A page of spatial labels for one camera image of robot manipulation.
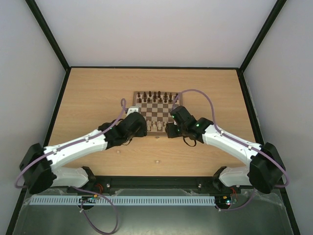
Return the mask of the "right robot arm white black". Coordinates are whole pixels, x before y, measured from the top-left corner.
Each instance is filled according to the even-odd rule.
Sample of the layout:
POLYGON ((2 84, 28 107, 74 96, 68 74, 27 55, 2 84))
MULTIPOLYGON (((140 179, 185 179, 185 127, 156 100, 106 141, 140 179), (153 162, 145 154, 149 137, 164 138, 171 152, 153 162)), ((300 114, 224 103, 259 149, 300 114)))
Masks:
POLYGON ((194 142, 214 146, 244 163, 243 167, 222 167, 213 180, 217 191, 223 192, 230 186, 253 186, 258 191, 269 194, 279 187, 279 180, 286 170, 277 148, 267 142, 264 145, 246 141, 219 129, 214 122, 195 119, 185 107, 171 110, 174 119, 166 125, 169 138, 189 138, 194 142))

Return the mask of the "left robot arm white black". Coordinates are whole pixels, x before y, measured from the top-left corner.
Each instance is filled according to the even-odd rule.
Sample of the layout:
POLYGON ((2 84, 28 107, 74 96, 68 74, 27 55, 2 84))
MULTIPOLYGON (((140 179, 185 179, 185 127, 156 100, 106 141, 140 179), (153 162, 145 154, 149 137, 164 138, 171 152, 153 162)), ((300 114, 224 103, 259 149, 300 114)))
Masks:
POLYGON ((29 147, 20 163, 20 177, 30 194, 38 194, 51 187, 81 188, 92 180, 88 167, 68 168, 70 162, 94 152, 108 150, 147 135, 145 118, 139 112, 128 114, 121 121, 107 122, 92 132, 74 140, 42 147, 29 147))

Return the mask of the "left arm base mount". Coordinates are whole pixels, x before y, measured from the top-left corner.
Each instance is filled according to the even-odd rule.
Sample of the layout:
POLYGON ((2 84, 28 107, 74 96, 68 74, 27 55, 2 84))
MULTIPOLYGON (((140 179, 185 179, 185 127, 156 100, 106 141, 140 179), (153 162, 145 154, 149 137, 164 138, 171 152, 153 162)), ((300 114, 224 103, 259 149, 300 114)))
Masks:
POLYGON ((92 176, 81 189, 99 193, 109 193, 111 190, 111 177, 92 176))

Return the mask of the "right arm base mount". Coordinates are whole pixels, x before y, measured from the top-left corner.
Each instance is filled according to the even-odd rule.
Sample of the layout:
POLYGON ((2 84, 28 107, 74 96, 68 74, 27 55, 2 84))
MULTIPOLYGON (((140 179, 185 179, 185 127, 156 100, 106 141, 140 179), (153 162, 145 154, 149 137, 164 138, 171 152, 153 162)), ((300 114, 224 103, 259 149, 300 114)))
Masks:
POLYGON ((208 194, 232 194, 240 193, 240 188, 227 187, 216 177, 197 177, 197 186, 200 193, 208 194))

